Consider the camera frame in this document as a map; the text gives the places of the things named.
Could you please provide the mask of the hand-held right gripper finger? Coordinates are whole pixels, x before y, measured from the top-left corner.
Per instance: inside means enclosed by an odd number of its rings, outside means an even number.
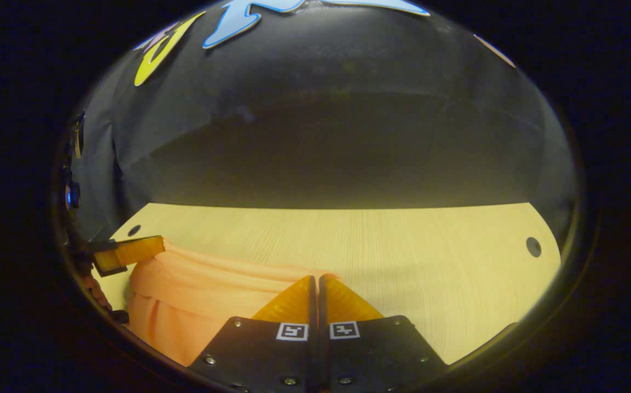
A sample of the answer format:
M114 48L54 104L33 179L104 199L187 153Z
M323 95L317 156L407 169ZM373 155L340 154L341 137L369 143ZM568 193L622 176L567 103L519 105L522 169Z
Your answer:
M318 389L415 392L448 365L404 315L383 316L333 275L318 294Z
M190 370L225 392L306 392L317 289L305 276L254 318L223 324Z

